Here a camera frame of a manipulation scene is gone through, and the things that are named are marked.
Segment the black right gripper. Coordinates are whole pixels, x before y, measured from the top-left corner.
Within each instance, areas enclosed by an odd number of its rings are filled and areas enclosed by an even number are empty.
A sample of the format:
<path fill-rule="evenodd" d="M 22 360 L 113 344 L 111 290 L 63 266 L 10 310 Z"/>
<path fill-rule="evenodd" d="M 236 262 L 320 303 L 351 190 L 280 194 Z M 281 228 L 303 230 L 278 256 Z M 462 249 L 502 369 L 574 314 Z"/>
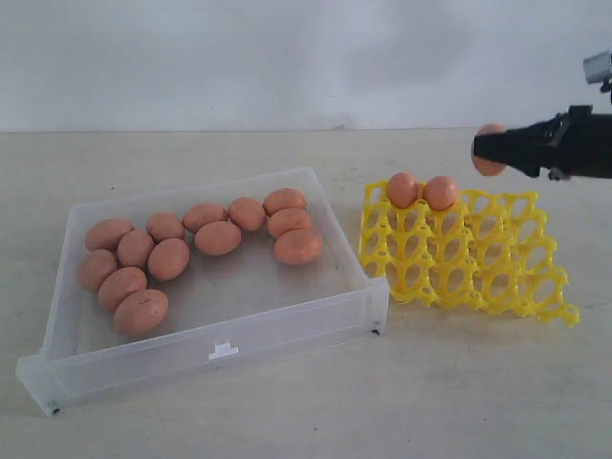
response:
<path fill-rule="evenodd" d="M 550 120 L 476 135 L 472 151 L 482 159 L 504 164 L 530 178 L 541 168 L 551 181 L 573 177 L 611 179 L 611 116 L 591 105 L 571 105 Z"/>

